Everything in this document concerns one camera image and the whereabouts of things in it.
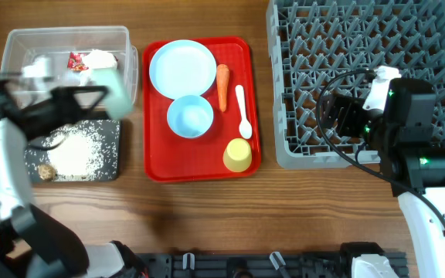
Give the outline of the white tissue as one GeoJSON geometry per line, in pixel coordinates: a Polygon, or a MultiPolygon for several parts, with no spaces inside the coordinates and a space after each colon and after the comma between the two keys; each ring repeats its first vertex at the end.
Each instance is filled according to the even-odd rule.
{"type": "Polygon", "coordinates": [[[85,69],[80,71],[80,85],[86,86],[91,80],[94,70],[100,69],[116,69],[117,59],[109,52],[94,49],[81,59],[81,63],[85,69]]]}

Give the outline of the green bowl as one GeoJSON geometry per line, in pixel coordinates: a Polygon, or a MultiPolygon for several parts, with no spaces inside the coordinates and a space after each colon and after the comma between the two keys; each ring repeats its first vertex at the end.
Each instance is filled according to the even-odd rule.
{"type": "Polygon", "coordinates": [[[114,68],[93,69],[91,81],[97,86],[105,86],[107,93],[101,103],[112,120],[120,120],[130,114],[134,105],[123,78],[114,68]]]}

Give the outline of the red snack wrapper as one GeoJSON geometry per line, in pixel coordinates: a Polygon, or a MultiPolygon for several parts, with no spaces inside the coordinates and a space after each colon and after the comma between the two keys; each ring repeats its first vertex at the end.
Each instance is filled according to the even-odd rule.
{"type": "Polygon", "coordinates": [[[73,72],[81,72],[87,70],[88,67],[85,65],[83,58],[86,56],[86,53],[74,53],[71,52],[68,62],[67,68],[72,70],[73,72]]]}

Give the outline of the brown food scrap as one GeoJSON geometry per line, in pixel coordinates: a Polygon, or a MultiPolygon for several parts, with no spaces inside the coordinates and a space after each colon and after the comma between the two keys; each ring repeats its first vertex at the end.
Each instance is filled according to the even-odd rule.
{"type": "Polygon", "coordinates": [[[39,165],[37,172],[43,181],[53,181],[56,178],[56,169],[50,164],[39,165]]]}

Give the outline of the orange carrot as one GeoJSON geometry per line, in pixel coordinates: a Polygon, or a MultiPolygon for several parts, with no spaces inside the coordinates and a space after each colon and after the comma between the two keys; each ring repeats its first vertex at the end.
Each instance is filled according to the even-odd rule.
{"type": "Polygon", "coordinates": [[[219,64],[216,68],[216,87],[218,93],[219,109],[225,112],[227,109],[227,91],[229,86],[230,71],[226,64],[219,64]]]}

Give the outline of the yellow cup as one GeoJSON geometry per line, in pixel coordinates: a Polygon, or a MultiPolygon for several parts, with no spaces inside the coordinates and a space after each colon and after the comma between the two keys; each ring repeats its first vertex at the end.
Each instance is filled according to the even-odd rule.
{"type": "Polygon", "coordinates": [[[242,138],[231,140],[223,154],[223,164],[232,172],[244,172],[252,163],[250,144],[242,138]]]}

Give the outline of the white plastic spoon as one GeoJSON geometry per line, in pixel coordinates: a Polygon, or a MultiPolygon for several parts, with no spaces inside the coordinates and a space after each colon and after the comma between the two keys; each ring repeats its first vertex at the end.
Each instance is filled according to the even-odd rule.
{"type": "Polygon", "coordinates": [[[245,101],[245,93],[243,86],[236,85],[235,93],[241,116],[241,121],[239,124],[239,132],[244,139],[250,139],[252,137],[253,129],[251,123],[248,121],[246,116],[246,101],[245,101]]]}

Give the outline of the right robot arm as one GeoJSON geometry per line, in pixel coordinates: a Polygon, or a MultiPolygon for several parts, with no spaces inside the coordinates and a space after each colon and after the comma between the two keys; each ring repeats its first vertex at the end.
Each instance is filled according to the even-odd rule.
{"type": "Polygon", "coordinates": [[[445,277],[445,147],[432,144],[436,94],[424,80],[375,74],[366,99],[319,94],[318,129],[337,127],[341,136],[361,138],[377,151],[373,171],[327,139],[355,167],[390,183],[409,228],[422,277],[445,277]]]}

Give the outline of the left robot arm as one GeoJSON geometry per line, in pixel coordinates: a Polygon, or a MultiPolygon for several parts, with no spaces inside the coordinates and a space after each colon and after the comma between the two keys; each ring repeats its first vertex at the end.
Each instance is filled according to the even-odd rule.
{"type": "Polygon", "coordinates": [[[25,166],[28,143],[67,124],[97,115],[77,96],[95,93],[111,120],[133,105],[116,70],[96,69],[89,86],[57,86],[47,99],[20,107],[8,88],[22,73],[0,73],[0,277],[146,277],[148,265],[118,241],[87,246],[38,208],[25,166]]]}

